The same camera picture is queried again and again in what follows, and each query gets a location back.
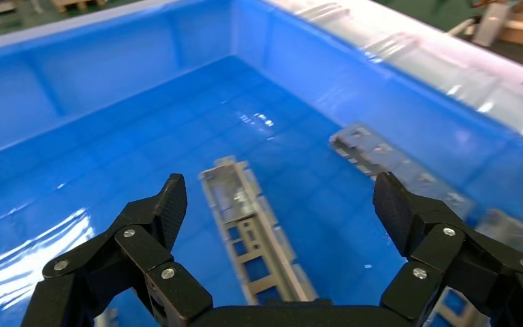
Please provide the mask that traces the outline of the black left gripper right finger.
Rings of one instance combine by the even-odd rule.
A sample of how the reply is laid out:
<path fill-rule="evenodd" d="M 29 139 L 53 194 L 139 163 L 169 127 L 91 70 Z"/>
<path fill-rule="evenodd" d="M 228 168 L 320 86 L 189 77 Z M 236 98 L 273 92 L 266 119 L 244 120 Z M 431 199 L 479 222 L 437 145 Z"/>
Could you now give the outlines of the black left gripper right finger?
<path fill-rule="evenodd" d="M 407 260 L 382 307 L 421 326 L 450 287 L 493 326 L 523 326 L 523 252 L 469 228 L 444 202 L 411 193 L 390 172 L 377 175 L 373 205 Z"/>

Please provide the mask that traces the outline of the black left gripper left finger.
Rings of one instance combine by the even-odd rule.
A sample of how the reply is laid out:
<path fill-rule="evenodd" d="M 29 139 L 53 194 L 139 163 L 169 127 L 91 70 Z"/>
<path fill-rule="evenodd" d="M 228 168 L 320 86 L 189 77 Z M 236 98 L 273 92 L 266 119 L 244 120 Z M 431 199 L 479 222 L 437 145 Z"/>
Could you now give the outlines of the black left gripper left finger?
<path fill-rule="evenodd" d="M 105 232 L 44 266 L 22 325 L 92 326 L 126 290 L 160 326 L 192 325 L 213 303 L 172 255 L 186 212 L 185 179 L 172 174 L 158 194 L 128 203 Z"/>

